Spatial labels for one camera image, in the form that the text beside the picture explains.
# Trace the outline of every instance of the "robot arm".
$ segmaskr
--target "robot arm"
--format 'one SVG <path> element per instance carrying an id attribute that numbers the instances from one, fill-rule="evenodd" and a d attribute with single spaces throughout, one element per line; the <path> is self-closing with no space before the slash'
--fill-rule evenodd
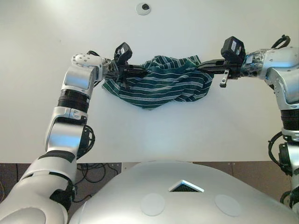
<path id="1" fill-rule="evenodd" d="M 283 128 L 269 141 L 269 156 L 292 177 L 290 207 L 299 214 L 299 48 L 288 47 L 289 42 L 290 38 L 283 35 L 272 49 L 261 49 L 245 56 L 243 42 L 232 36 L 221 50 L 224 59 L 202 63 L 199 69 L 223 74 L 220 87 L 226 87 L 228 79 L 258 77 L 274 90 Z M 286 142 L 279 145 L 278 162 L 271 148 L 280 136 Z"/>
<path id="2" fill-rule="evenodd" d="M 0 204 L 0 224 L 67 223 L 75 197 L 76 160 L 91 149 L 95 138 L 86 126 L 89 100 L 106 68 L 99 56 L 72 57 L 47 130 L 46 154 L 30 165 Z"/>

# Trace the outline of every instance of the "white tabletop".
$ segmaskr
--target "white tabletop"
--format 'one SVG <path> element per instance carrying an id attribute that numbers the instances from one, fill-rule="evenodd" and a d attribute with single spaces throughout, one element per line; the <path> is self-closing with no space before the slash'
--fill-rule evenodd
<path id="1" fill-rule="evenodd" d="M 299 43 L 299 1 L 3 0 L 0 2 L 0 162 L 29 163 L 44 153 L 44 135 L 70 58 L 92 49 L 112 58 L 127 42 L 132 64 L 155 55 L 201 61 L 221 58 L 224 40 L 241 39 L 247 52 L 269 48 L 282 34 Z M 88 124 L 96 134 L 79 162 L 268 160 L 267 140 L 280 131 L 273 91 L 240 78 L 192 103 L 152 111 L 94 89 Z"/>

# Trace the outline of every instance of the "green striped cloth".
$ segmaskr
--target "green striped cloth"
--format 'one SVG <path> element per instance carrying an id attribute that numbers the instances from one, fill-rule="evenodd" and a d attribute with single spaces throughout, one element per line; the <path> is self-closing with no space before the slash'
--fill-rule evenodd
<path id="1" fill-rule="evenodd" d="M 175 59 L 155 56 L 141 65 L 149 74 L 143 78 L 128 78 L 124 84 L 106 79 L 102 87 L 119 98 L 146 110 L 170 101 L 191 102 L 204 97 L 213 75 L 198 71 L 198 56 Z"/>

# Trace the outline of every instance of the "white stripe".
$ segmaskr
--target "white stripe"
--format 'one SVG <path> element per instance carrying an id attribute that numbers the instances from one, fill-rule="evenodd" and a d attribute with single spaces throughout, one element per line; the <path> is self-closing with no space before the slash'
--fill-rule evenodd
<path id="1" fill-rule="evenodd" d="M 151 102 L 156 102 L 156 101 L 162 101 L 162 100 L 169 100 L 169 99 L 175 99 L 179 95 L 176 96 L 168 96 L 168 97 L 161 97 L 161 98 L 142 98 L 142 97 L 129 97 L 127 95 L 119 95 L 121 98 L 124 99 L 133 99 L 133 100 L 142 100 L 142 101 L 151 101 Z"/>
<path id="2" fill-rule="evenodd" d="M 170 93 L 170 92 L 178 92 L 178 91 L 184 91 L 184 90 L 174 90 L 174 91 L 169 91 L 167 93 Z M 126 93 L 129 93 L 129 94 L 140 94 L 140 95 L 145 95 L 145 96 L 151 96 L 151 95 L 165 95 L 165 93 L 152 93 L 152 94 L 145 94 L 145 93 L 139 93 L 139 92 L 128 92 L 128 91 L 124 91 L 122 90 L 122 92 L 126 92 Z"/>

